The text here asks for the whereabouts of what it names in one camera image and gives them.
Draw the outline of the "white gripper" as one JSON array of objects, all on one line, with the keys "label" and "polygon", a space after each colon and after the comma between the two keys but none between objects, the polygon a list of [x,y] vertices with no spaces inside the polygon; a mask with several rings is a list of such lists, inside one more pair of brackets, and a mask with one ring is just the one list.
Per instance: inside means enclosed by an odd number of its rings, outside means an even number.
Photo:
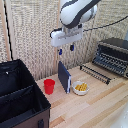
[{"label": "white gripper", "polygon": [[[67,43],[73,43],[78,41],[83,36],[83,28],[81,25],[78,25],[75,28],[67,29],[66,27],[59,28],[54,30],[50,34],[51,36],[51,45],[54,47],[59,47]],[[70,51],[74,51],[74,45],[70,45]],[[62,49],[59,50],[59,55],[62,55]]]}]

